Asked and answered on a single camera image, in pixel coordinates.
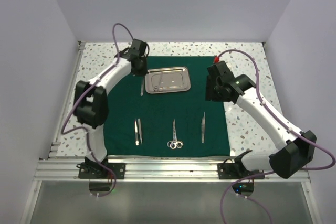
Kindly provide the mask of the steel scalpel handle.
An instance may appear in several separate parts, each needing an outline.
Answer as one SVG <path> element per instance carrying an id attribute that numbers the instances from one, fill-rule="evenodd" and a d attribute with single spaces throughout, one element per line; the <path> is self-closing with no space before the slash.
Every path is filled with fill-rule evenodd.
<path id="1" fill-rule="evenodd" d="M 204 137 L 204 121 L 203 118 L 201 118 L 201 138 Z"/>
<path id="2" fill-rule="evenodd" d="M 205 112 L 203 113 L 203 117 L 201 118 L 201 143 L 205 143 Z"/>

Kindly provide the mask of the steel instrument tray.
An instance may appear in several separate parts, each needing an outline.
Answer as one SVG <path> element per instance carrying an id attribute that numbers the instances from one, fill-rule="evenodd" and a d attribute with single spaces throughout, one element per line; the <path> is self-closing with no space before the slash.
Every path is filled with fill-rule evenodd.
<path id="1" fill-rule="evenodd" d="M 157 85 L 161 71 L 163 71 L 162 87 L 164 90 L 154 92 L 153 87 Z M 186 67 L 157 68 L 148 70 L 144 85 L 148 94 L 185 92 L 191 88 L 191 80 Z"/>

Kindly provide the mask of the green surgical cloth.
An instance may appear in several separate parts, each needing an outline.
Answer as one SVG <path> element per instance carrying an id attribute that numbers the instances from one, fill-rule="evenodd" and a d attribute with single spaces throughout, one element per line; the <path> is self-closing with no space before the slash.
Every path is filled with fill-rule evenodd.
<path id="1" fill-rule="evenodd" d="M 207 68 L 213 57 L 149 57 L 149 68 L 186 67 L 191 88 L 185 92 L 140 96 L 140 77 L 124 77 L 108 94 L 104 143 L 109 155 L 208 157 L 230 154 L 222 103 L 206 101 Z M 205 114 L 205 143 L 201 118 Z M 135 144 L 134 120 L 141 119 L 143 144 Z"/>

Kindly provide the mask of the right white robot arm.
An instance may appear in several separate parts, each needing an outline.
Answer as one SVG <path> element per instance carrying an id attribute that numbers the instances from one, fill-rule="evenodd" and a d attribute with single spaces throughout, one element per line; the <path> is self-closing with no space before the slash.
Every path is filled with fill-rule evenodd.
<path id="1" fill-rule="evenodd" d="M 316 136 L 303 132 L 286 120 L 265 98 L 257 93 L 256 84 L 245 74 L 235 77 L 225 62 L 207 68 L 207 101 L 232 102 L 245 110 L 268 134 L 275 145 L 270 153 L 245 151 L 233 163 L 223 165 L 231 178 L 246 178 L 260 170 L 272 170 L 287 179 L 313 158 Z"/>

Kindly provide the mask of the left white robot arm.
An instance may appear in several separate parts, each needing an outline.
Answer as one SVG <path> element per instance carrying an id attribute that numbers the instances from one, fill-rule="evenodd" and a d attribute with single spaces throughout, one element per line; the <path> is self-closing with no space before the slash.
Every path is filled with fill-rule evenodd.
<path id="1" fill-rule="evenodd" d="M 103 161 L 107 156 L 103 126 L 109 114 L 108 94 L 130 74 L 144 77 L 148 73 L 148 54 L 149 45 L 133 39 L 97 76 L 75 85 L 73 115 L 88 130 L 86 159 L 93 161 L 90 171 L 97 178 L 104 178 L 109 172 L 109 165 Z"/>

